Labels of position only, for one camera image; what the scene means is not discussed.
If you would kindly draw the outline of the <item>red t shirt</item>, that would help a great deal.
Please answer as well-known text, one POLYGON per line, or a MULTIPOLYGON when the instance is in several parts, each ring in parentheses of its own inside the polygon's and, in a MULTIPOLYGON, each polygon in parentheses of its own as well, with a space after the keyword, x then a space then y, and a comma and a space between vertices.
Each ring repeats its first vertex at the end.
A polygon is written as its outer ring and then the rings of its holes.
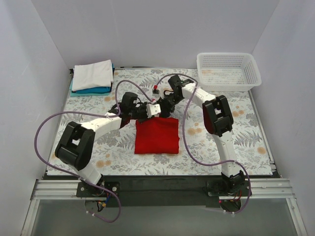
POLYGON ((135 125, 135 154, 179 153, 178 119, 154 117, 135 125))

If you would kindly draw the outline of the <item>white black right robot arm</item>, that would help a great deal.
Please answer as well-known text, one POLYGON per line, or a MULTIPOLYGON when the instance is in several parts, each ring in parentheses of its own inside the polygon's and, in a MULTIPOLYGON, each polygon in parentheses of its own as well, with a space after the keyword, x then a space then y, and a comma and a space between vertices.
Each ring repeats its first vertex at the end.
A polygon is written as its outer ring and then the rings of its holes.
POLYGON ((245 168, 236 160, 236 153, 232 143, 232 125, 234 123, 232 112, 227 98, 224 95, 214 96, 198 87, 198 81, 188 75, 172 73, 163 76, 156 85, 153 93, 157 94, 158 85, 163 79, 169 77, 168 83, 172 91, 168 95, 163 95, 157 103, 161 107, 160 116, 170 117, 175 106, 182 100, 187 99, 184 110, 182 133, 186 151, 190 158, 199 165, 212 167, 221 165, 221 175, 223 179, 223 191, 227 195, 234 195, 245 182, 247 172, 245 168), (198 161, 191 154, 185 137, 185 121, 188 107, 193 102, 202 109, 204 126, 215 140, 220 156, 220 162, 206 164, 198 161))

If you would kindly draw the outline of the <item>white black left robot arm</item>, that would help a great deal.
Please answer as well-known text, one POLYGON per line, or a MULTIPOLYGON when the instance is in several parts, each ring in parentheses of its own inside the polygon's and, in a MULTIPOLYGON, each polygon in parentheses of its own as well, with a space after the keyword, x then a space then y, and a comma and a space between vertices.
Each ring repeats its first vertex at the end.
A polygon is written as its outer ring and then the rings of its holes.
POLYGON ((84 123, 67 124, 55 149, 55 156, 69 165, 80 179, 89 182, 88 191, 95 197, 104 193, 102 174, 90 163, 96 139, 129 124, 131 120, 146 121, 158 115, 160 105, 154 100, 137 104, 138 95, 126 92, 121 102, 104 115, 84 123))

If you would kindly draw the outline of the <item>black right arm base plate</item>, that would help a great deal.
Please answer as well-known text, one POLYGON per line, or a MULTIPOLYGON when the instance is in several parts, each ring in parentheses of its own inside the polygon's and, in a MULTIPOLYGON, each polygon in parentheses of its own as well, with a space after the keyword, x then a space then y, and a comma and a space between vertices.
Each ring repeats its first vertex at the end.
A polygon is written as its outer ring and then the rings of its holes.
POLYGON ((229 186, 227 180, 220 176, 214 176, 206 181, 205 191, 210 197, 235 197, 235 195, 245 197, 250 192, 248 181, 244 184, 229 186))

